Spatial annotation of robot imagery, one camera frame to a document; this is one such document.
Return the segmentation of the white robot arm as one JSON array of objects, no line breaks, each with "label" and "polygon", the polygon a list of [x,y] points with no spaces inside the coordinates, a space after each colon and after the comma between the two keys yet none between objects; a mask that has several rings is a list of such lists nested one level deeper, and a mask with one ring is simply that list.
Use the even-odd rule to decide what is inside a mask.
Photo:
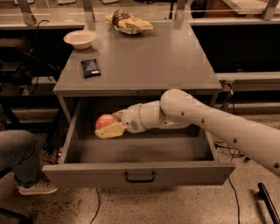
[{"label": "white robot arm", "polygon": [[165,91],[159,100],[138,103],[113,114],[101,115],[95,123],[100,139],[120,137],[124,132],[150,129],[201,127],[268,171],[280,176],[280,130],[207,106],[179,90]]}]

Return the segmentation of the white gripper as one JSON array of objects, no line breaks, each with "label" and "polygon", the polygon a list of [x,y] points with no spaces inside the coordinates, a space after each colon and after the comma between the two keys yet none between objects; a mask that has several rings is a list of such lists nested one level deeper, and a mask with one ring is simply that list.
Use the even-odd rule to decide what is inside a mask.
[{"label": "white gripper", "polygon": [[129,133],[141,133],[144,131],[144,126],[140,119],[141,104],[132,105],[126,109],[116,111],[112,114],[118,122],[113,122],[106,125],[94,133],[100,139],[113,138],[121,136],[125,130]]}]

